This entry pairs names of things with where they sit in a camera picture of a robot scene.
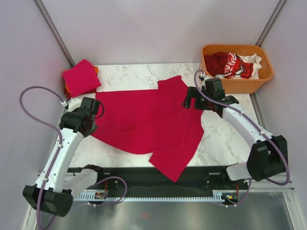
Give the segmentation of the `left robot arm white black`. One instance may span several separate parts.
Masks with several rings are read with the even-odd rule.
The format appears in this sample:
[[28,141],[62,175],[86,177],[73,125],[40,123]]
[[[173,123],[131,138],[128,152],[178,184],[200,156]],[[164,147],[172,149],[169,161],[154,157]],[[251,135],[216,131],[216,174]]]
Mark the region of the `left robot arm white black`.
[[59,133],[52,153],[34,185],[24,187],[23,196],[35,209],[64,217],[71,209],[74,198],[90,186],[101,188],[105,176],[100,167],[85,166],[79,174],[65,181],[69,165],[81,141],[97,128],[95,116],[102,103],[84,97],[79,106],[66,112],[60,121]]

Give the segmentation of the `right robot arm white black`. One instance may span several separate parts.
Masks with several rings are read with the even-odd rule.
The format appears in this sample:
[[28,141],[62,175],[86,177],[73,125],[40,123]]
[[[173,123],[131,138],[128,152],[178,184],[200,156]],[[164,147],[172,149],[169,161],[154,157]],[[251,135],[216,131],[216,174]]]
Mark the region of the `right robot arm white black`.
[[232,188],[237,180],[267,180],[279,186],[290,182],[287,140],[273,135],[244,112],[239,101],[227,96],[220,79],[203,81],[202,86],[188,87],[183,107],[211,110],[227,121],[247,142],[250,152],[246,162],[227,166],[220,176],[224,188]]

